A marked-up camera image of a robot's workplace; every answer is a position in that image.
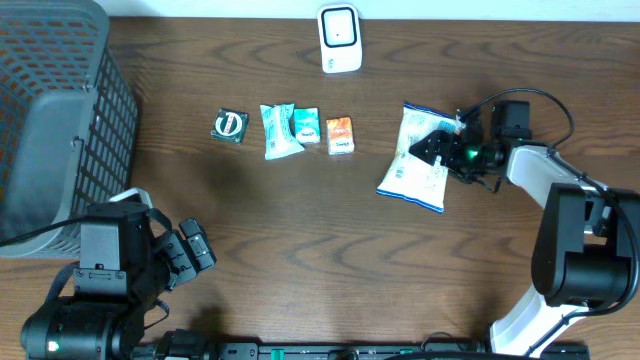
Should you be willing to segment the green tissue pack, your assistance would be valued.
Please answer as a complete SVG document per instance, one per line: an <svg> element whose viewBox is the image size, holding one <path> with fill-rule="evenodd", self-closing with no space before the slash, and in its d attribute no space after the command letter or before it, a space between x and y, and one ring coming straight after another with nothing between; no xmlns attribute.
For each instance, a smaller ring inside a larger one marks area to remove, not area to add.
<svg viewBox="0 0 640 360"><path fill-rule="evenodd" d="M301 144L315 144L321 140L319 111L317 108L294 110L295 138Z"/></svg>

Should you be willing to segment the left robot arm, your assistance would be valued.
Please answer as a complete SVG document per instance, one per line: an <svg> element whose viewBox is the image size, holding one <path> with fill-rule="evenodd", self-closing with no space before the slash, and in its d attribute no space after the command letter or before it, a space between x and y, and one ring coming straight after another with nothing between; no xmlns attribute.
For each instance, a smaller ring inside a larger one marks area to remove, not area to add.
<svg viewBox="0 0 640 360"><path fill-rule="evenodd" d="M80 259L56 275L21 345L29 359L131 359L161 294L212 269L216 256L195 219L174 227L139 188L89 206L79 222Z"/></svg>

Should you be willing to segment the orange tissue pack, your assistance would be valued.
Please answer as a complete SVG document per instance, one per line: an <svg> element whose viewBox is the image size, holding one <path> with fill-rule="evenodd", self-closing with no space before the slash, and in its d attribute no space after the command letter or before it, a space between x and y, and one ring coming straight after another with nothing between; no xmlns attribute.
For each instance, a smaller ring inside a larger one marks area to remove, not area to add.
<svg viewBox="0 0 640 360"><path fill-rule="evenodd" d="M353 153L355 141L351 118L328 119L326 125L328 153L330 155Z"/></svg>

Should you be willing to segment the light green wipes pack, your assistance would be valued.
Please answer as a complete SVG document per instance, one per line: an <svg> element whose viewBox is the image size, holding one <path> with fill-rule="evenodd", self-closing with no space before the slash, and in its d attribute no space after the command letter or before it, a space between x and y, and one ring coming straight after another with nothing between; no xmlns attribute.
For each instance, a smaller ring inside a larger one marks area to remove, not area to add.
<svg viewBox="0 0 640 360"><path fill-rule="evenodd" d="M261 105L261 117L265 131L265 159L274 160L304 151L294 137L290 120L295 104Z"/></svg>

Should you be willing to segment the white blue snack bag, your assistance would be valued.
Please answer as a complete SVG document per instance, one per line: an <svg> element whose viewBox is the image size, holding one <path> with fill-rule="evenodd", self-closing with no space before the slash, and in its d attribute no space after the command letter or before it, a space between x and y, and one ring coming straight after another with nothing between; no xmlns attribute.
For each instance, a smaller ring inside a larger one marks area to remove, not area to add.
<svg viewBox="0 0 640 360"><path fill-rule="evenodd" d="M430 165L420 160L409 148L436 130L458 134L462 128L451 115L405 102L394 159L376 193L442 214L448 169L439 161Z"/></svg>

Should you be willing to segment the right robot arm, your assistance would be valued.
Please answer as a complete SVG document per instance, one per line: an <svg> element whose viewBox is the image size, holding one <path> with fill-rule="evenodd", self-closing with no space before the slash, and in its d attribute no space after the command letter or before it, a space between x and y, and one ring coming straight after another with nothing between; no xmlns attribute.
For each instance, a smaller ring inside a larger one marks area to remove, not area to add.
<svg viewBox="0 0 640 360"><path fill-rule="evenodd" d="M527 101L495 102L488 137L478 107L457 119L461 129L439 125L409 152L464 183L495 175L542 207L532 285L491 325L487 344L493 354L538 358L571 325L617 312L637 293L639 195L591 179L534 141Z"/></svg>

